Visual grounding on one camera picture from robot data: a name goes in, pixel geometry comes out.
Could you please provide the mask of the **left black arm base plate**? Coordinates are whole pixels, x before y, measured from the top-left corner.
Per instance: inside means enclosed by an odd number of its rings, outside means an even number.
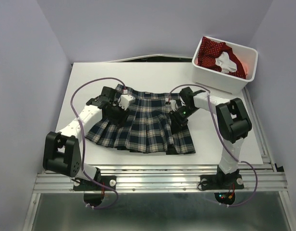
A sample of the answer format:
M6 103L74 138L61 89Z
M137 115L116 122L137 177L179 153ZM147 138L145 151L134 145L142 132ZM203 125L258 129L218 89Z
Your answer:
M83 201L87 208L101 210L112 207L118 201L116 191L117 177L115 175L102 176L100 170L97 170L93 180L83 177L71 178L73 190L83 192ZM106 192L113 192L116 198L110 202L106 199Z

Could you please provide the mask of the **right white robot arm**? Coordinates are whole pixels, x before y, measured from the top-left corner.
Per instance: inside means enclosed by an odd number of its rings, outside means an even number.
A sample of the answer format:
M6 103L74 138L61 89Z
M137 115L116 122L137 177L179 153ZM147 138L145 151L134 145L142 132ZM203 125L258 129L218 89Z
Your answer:
M210 112L218 138L223 146L218 169L221 173L215 176L216 184L226 188L233 182L234 174L240 163L239 156L244 139L252 130L252 123L240 98L225 99L213 96L205 87L192 91L191 85L183 84L179 93L183 106L178 107L172 94L166 100L172 110L169 113L171 132L180 132L188 123L188 118L199 109Z

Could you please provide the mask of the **navy plaid pleated skirt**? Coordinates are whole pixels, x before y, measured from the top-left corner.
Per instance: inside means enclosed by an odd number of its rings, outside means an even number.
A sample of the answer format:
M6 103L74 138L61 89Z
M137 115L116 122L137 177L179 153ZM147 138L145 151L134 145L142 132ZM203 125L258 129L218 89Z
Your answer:
M96 145L129 150L134 153L194 154L196 152L188 127L173 134L168 100L182 106L177 93L151 93L137 91L119 84L117 95L127 90L135 101L129 106L129 116L122 127L108 119L96 123L86 134L86 139Z

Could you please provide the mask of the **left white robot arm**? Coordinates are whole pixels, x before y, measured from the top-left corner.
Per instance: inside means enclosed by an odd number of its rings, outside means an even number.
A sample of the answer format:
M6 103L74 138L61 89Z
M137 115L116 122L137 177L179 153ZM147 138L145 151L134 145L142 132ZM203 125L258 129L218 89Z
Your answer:
M119 94L117 90L103 87L96 98L85 104L80 114L75 116L66 127L58 132L49 132L45 139L43 168L70 178L85 180L92 190L101 185L100 169L85 163L84 149L86 134L103 119L120 127L129 115L128 107L135 98L126 90Z

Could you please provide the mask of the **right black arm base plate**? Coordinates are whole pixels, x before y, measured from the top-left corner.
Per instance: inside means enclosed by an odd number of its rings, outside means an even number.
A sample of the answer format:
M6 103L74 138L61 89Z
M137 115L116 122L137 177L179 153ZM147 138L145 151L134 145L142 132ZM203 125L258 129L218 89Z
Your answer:
M232 206L235 202L235 191L244 189L244 183L239 169L233 173L225 174L217 167L214 175L200 175L197 188L200 191L213 191L215 199L221 205Z

